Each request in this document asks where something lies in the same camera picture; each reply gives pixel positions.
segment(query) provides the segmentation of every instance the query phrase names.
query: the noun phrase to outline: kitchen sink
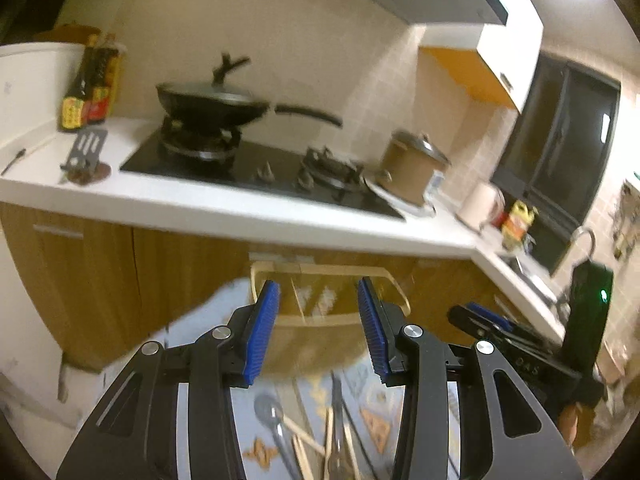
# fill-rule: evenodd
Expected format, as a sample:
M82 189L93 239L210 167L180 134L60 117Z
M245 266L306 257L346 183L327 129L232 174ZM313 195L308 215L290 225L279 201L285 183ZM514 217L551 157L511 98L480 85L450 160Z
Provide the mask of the kitchen sink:
M546 304L546 306L555 305L558 302L558 298L546 285L542 278L527 269L517 256L511 254L505 254L500 256L500 259L504 261L509 268L515 272L523 282L525 282L533 292Z

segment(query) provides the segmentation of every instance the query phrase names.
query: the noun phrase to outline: soy sauce bottle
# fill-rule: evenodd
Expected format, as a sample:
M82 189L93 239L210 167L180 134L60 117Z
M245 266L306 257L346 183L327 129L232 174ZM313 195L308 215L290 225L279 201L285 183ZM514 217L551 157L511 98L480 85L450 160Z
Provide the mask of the soy sauce bottle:
M93 96L89 108L89 124L103 123L111 99L113 86L113 60L119 54L115 45L115 35L108 34L104 44L95 51Z
M73 133L86 126L93 97L94 49L98 36L89 36L76 78L62 99L60 131Z

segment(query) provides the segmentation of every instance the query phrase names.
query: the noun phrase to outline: kitchen counter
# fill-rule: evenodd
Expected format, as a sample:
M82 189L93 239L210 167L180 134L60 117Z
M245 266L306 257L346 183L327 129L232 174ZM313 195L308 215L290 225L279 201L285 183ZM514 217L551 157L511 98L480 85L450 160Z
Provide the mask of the kitchen counter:
M0 148L0 201L119 224L279 244L424 257L469 258L543 335L560 342L564 329L535 293L500 259L495 235L479 237L438 204L432 219L406 222L356 210L215 184L120 172L120 165L157 127L111 118L100 160L111 176L85 187L66 182L60 164L73 135L44 124Z

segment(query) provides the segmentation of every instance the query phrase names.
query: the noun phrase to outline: wok handle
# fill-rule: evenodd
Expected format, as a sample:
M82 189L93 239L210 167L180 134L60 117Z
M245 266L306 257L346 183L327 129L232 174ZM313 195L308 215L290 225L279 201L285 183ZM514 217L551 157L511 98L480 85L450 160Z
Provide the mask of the wok handle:
M327 112L323 112L322 110L318 110L317 108L277 104L276 107L274 108L274 111L277 114L283 114L283 115L302 115L305 117L312 117L314 119L318 119L319 121L324 121L325 123L333 124L334 126L336 126L336 128L342 127L342 119L340 117L331 115Z
M220 65L218 68L216 68L213 71L213 85L222 85L222 83L225 81L225 76L228 72L231 72L232 70L235 70L236 68L247 64L247 63L251 63L251 59L248 58L247 56L244 57L240 57L238 59L236 59L235 61L231 61L231 56L229 56L229 54L227 54L226 52L222 55L222 65Z

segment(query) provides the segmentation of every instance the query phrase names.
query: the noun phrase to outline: black wok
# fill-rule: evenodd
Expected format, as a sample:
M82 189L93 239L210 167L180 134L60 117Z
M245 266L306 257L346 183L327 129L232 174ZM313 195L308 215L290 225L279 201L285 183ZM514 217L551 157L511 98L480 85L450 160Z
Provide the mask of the black wok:
M316 118L342 127L342 120L316 108L276 104L254 97L242 89L224 83L225 76L250 60L247 57L231 62L223 54L222 65L213 71L213 82L162 83L157 86L164 111L184 127L199 133L215 134L232 131L262 117L272 106L277 114L296 114Z

